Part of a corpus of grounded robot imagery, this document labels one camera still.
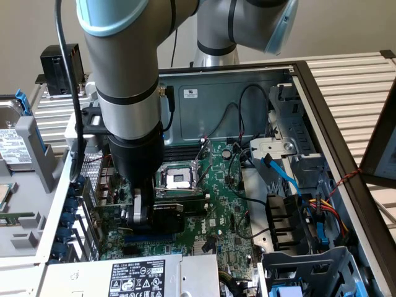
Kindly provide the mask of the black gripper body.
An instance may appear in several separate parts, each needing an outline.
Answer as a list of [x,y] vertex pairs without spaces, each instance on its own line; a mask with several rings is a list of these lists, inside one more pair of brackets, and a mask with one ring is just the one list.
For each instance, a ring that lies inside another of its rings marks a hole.
[[124,140],[110,135],[108,142],[116,171],[129,182],[133,191],[141,191],[143,200],[153,201],[154,174],[165,155],[162,123],[139,139]]

